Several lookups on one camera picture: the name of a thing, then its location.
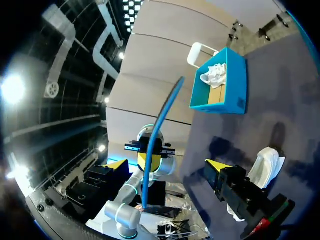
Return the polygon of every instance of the cable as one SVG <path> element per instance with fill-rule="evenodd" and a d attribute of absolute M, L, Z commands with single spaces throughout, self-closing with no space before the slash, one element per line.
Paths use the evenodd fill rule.
<path fill-rule="evenodd" d="M 180 77 L 180 79 L 177 81 L 177 83 L 173 87 L 167 101 L 164 103 L 160 111 L 160 114 L 157 120 L 155 121 L 153 131 L 149 139 L 149 144 L 146 151 L 146 161 L 145 161 L 145 168 L 144 168 L 144 175 L 143 175 L 143 188 L 142 188 L 142 207 L 144 209 L 146 209 L 148 205 L 149 176 L 150 176 L 151 163 L 152 163 L 152 153 L 155 146 L 156 138 L 162 123 L 164 122 L 171 106 L 174 104 L 174 101 L 184 84 L 184 81 L 185 81 L 185 77 L 183 76 Z"/>

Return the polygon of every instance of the white chair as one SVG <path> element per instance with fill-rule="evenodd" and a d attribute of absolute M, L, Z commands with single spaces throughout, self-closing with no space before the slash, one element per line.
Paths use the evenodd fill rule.
<path fill-rule="evenodd" d="M 211 49 L 212 51 L 214 51 L 213 53 L 213 56 L 217 55 L 219 53 L 219 51 L 211 48 L 211 47 L 208 47 L 206 45 L 203 45 L 199 42 L 195 42 L 192 47 L 191 47 L 191 50 L 189 52 L 189 55 L 188 55 L 188 58 L 186 59 L 186 61 L 188 62 L 188 64 L 190 64 L 191 66 L 194 66 L 196 68 L 199 68 L 199 66 L 195 65 L 198 57 L 199 57 L 199 54 L 201 52 L 201 48 L 202 47 L 206 47 L 207 49 Z"/>

